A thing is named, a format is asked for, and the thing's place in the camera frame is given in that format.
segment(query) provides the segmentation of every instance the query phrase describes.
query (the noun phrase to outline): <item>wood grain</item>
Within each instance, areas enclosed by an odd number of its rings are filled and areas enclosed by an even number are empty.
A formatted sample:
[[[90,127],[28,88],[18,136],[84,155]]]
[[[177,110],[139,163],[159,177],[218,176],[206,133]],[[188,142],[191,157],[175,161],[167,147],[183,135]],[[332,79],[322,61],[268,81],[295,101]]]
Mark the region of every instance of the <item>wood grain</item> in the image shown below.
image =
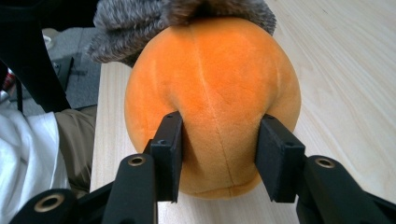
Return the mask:
[[[303,98],[295,135],[307,155],[340,161],[361,187],[396,203],[396,1],[267,0],[275,39]],[[102,66],[92,190],[134,153],[123,120],[130,68]],[[159,204],[160,223],[297,223],[294,204],[270,203],[263,185],[228,201],[181,194]]]

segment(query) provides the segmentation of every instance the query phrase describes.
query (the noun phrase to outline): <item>khaki pants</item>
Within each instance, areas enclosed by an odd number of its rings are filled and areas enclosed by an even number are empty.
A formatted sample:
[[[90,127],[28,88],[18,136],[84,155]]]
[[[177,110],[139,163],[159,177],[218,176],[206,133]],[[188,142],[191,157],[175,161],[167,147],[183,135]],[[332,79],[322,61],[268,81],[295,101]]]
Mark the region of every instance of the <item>khaki pants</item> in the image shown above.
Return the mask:
[[[90,191],[96,106],[55,113],[70,187],[78,198]]]

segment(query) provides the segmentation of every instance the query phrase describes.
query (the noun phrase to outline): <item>orange ball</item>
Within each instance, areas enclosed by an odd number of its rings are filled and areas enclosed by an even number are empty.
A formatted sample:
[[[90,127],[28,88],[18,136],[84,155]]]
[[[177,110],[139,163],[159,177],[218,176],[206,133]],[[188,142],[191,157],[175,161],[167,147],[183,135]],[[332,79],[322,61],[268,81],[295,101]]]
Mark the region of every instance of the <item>orange ball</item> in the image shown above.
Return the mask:
[[[183,118],[180,190],[230,198],[261,182],[254,164],[264,114],[294,129],[301,96],[282,48],[259,26],[209,18],[169,27],[137,60],[125,93],[125,121],[137,151],[164,115]]]

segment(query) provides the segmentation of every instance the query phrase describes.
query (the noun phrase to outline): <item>furry gray object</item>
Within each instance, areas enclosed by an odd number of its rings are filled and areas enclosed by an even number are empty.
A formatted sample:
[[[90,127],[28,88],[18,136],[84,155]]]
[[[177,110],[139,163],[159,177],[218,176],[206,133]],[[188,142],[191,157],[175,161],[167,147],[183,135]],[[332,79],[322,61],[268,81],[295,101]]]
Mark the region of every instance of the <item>furry gray object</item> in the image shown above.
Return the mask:
[[[270,35],[276,28],[275,15],[263,0],[100,0],[93,23],[102,32],[92,39],[87,53],[99,63],[133,67],[160,31],[202,16],[239,17]]]

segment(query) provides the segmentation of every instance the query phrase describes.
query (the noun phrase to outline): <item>white cloth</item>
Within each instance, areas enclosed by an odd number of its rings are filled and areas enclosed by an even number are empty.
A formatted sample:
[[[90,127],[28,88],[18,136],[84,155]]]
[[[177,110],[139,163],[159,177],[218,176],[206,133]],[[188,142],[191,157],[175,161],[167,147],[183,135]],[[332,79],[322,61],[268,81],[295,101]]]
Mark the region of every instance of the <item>white cloth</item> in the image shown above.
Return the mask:
[[[0,105],[0,224],[34,196],[70,189],[53,113],[24,117]]]

